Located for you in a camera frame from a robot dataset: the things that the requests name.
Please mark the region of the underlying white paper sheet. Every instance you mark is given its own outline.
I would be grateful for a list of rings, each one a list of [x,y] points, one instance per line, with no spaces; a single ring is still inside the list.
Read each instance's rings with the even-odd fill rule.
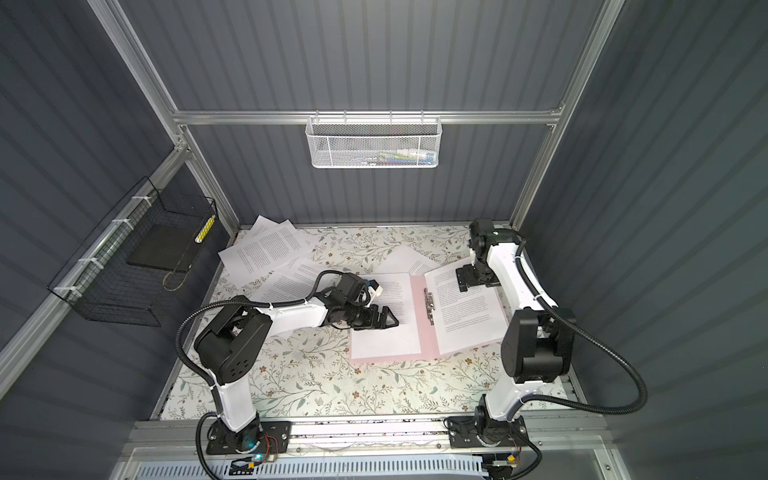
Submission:
[[[306,298],[310,295],[318,275],[324,266],[313,263],[297,263],[271,274],[256,290],[253,300],[279,303]]]

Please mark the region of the pink file folder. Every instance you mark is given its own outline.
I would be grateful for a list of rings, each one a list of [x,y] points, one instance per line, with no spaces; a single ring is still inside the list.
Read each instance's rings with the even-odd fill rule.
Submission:
[[[423,289],[426,287],[426,280],[424,276],[410,276],[412,283],[412,293],[414,295],[414,302],[417,315],[418,332],[421,342],[421,353],[410,357],[408,359],[400,359],[395,361],[411,361],[411,360],[430,360],[441,358],[437,340],[435,335],[434,325],[431,325],[427,319],[424,303]]]

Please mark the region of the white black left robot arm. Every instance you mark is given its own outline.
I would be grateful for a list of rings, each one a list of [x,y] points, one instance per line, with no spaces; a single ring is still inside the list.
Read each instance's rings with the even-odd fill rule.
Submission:
[[[309,293],[296,300],[258,302],[239,295],[191,313],[176,334],[179,360],[207,385],[214,400],[214,439],[227,450],[255,453],[277,447],[260,425],[248,376],[264,344],[279,333],[330,326],[337,330],[387,330],[400,325],[376,299],[383,287],[374,280],[323,270]]]

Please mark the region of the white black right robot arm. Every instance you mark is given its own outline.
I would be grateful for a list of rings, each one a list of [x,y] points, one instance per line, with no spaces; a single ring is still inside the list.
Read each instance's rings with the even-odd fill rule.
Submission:
[[[476,219],[469,225],[470,262],[456,269],[458,289],[499,287],[514,309],[501,340],[504,373],[475,408],[470,431],[485,446],[511,442],[508,423],[528,397],[566,374],[574,335],[555,324],[539,301],[546,296],[523,253],[523,237],[513,228]]]

